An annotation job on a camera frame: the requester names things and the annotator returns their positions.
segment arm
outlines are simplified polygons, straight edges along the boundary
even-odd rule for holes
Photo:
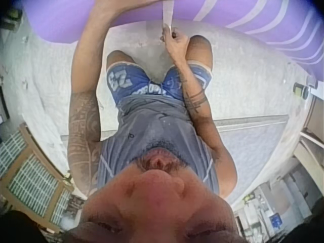
[[[96,89],[107,32],[121,13],[156,1],[96,0],[76,46],[71,71],[67,155],[74,182],[86,196],[97,189],[101,129]]]
[[[164,40],[167,50],[180,74],[186,108],[190,114],[197,135],[211,149],[220,186],[220,195],[221,197],[227,197],[237,182],[234,161],[225,148],[216,129],[205,92],[186,61],[185,57],[189,38],[176,29],[174,30],[173,36],[175,38],[172,38],[170,28],[165,26]]]

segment hand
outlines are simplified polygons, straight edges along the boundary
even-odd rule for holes
[[[96,0],[96,6],[103,11],[121,14],[131,9],[141,8],[162,0]]]
[[[166,43],[167,51],[176,65],[186,62],[186,53],[189,45],[188,36],[177,28],[172,28],[171,34],[170,27],[164,24],[161,40]]]

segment tattoo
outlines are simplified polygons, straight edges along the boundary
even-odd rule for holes
[[[86,196],[97,188],[100,134],[96,91],[72,94],[67,155],[74,182]]]
[[[188,92],[186,92],[184,95],[184,102],[189,112],[195,111],[196,113],[199,113],[198,109],[202,104],[207,102],[207,97],[204,90],[201,90],[199,93],[193,96],[189,96]]]
[[[180,70],[178,70],[178,73],[180,75],[181,83],[185,84],[186,82],[188,82],[188,80],[185,78],[185,76],[183,75],[183,73]]]

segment gray tank top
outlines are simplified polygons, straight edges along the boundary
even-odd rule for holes
[[[136,95],[118,104],[118,131],[103,141],[98,189],[124,169],[146,147],[163,140],[176,150],[214,193],[219,186],[208,146],[196,134],[183,102],[160,95]]]

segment leg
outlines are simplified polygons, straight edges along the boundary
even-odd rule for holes
[[[112,64],[114,64],[116,62],[130,62],[130,63],[135,63],[135,61],[133,60],[133,58],[131,56],[125,54],[124,52],[119,51],[119,50],[112,51],[107,56],[106,71],[108,71],[108,68]]]
[[[107,57],[107,84],[116,105],[127,96],[146,94],[149,78],[134,60],[122,51],[113,51]]]
[[[190,38],[186,60],[198,79],[206,89],[212,79],[213,52],[210,42],[203,36],[195,35]],[[176,67],[171,67],[163,83],[167,95],[183,101],[182,84]]]
[[[213,51],[212,45],[205,37],[195,35],[190,38],[189,46],[186,55],[187,61],[199,62],[210,70],[213,69]]]

